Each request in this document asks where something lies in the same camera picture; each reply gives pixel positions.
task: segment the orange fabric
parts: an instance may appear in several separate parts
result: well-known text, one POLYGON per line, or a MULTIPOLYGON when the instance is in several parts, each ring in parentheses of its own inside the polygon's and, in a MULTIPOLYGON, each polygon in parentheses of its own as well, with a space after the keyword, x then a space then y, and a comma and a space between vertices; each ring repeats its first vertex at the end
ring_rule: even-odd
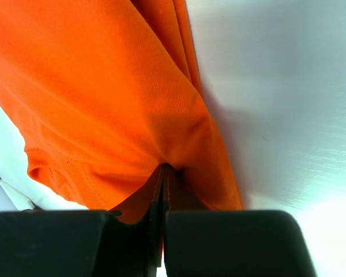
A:
POLYGON ((112 208, 169 163, 209 208, 242 206, 184 1, 0 0, 0 105, 66 199, 112 208))

